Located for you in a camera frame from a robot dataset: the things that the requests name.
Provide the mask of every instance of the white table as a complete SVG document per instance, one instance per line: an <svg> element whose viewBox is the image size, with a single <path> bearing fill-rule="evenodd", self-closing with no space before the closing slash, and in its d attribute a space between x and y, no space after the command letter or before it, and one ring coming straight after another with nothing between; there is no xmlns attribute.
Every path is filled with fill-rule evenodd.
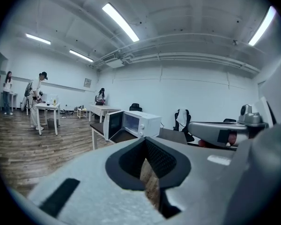
<svg viewBox="0 0 281 225"><path fill-rule="evenodd" d="M45 121L46 121L46 125L48 125L47 122L47 109L53 109L54 111L54 128L55 128L55 135L57 135L57 122L56 122L56 110L58 109L58 120L60 123L60 103L57 103L55 106L53 104L50 104L49 106L46 103L39 103L35 105L37 107L37 125L38 125L38 132L40 135L42 135L42 130L41 130L41 123L39 121L39 110L40 109L44 109L45 110Z"/></svg>
<svg viewBox="0 0 281 225"><path fill-rule="evenodd" d="M10 92L9 93L11 97L11 112L14 111L14 97L15 97L15 110L17 109L17 93ZM3 92L1 92L1 103L0 103L0 111L2 111L2 107L4 107L4 102L3 102Z"/></svg>
<svg viewBox="0 0 281 225"><path fill-rule="evenodd" d="M107 105L103 105L103 106L90 105L90 107L89 107L89 121L91 121L91 112L100 116L100 122L102 122L103 113L107 114L107 113L110 113L110 112L116 112L116 111L120 111L120 110L121 109L114 108L114 107L107 106Z"/></svg>
<svg viewBox="0 0 281 225"><path fill-rule="evenodd" d="M80 118L88 118L88 110L84 110L81 108L78 108L77 110L77 117Z"/></svg>

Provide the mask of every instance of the person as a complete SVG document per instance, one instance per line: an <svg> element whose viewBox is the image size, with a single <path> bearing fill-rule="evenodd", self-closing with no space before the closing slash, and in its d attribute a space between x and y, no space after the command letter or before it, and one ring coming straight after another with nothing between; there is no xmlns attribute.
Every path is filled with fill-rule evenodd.
<svg viewBox="0 0 281 225"><path fill-rule="evenodd" d="M37 126L37 107L35 106L36 104L40 103L41 96L39 95L39 89L41 87L41 82L46 79L48 80L47 73L42 72L39 74L39 76L32 81L31 84L31 90L29 92L29 107L30 108L30 122L31 122L31 127L36 128L38 130Z"/></svg>
<svg viewBox="0 0 281 225"><path fill-rule="evenodd" d="M96 96L96 105L103 106L105 104L105 89L101 88L99 94ZM100 117L94 114L95 119L99 119Z"/></svg>
<svg viewBox="0 0 281 225"><path fill-rule="evenodd" d="M9 93L11 86L13 85L13 79L11 78L11 71L9 71L6 75L5 81L3 83L3 103L4 103L4 115L9 114L13 115L13 113L10 111L10 105L9 105Z"/></svg>

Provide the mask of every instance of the microwave oven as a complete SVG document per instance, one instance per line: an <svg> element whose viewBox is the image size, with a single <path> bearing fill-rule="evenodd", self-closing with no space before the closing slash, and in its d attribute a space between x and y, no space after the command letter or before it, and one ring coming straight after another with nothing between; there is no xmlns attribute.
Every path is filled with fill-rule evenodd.
<svg viewBox="0 0 281 225"><path fill-rule="evenodd" d="M118 111L106 114L103 133L106 140L124 129L136 137L159 135L161 117L139 111Z"/></svg>

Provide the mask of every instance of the woman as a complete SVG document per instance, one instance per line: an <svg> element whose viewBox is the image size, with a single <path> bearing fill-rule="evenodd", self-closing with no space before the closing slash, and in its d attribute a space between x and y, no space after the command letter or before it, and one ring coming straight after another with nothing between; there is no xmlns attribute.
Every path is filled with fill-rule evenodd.
<svg viewBox="0 0 281 225"><path fill-rule="evenodd" d="M96 96L96 105L103 106L105 104L105 95L104 95L104 88L101 88L99 94ZM100 117L94 114L95 119L99 119Z"/></svg>
<svg viewBox="0 0 281 225"><path fill-rule="evenodd" d="M4 115L6 115L7 113L9 115L13 115L13 113L10 111L10 106L9 106L9 93L12 85L13 85L13 80L11 79L11 71L9 71L3 83Z"/></svg>

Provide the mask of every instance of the office chair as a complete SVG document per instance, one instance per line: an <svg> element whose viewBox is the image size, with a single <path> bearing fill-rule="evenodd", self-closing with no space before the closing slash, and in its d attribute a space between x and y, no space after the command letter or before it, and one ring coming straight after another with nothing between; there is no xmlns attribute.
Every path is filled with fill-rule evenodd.
<svg viewBox="0 0 281 225"><path fill-rule="evenodd" d="M179 110L178 110L177 113L175 113L175 123L176 123L176 124L175 124L175 126L173 127L173 128L174 128L174 131L179 131L179 123L176 121L176 119L177 119L177 117L178 117L178 114L179 114ZM185 128L182 129L181 132L184 133L185 138L186 138L186 141L187 141L188 143L195 141L194 137L188 133L188 124L190 123L191 118L192 118L192 117L191 117L191 115L189 115L189 111L186 109L186 126L185 126Z"/></svg>
<svg viewBox="0 0 281 225"><path fill-rule="evenodd" d="M129 108L130 111L139 111L142 112L142 108L138 103L132 103L132 105Z"/></svg>

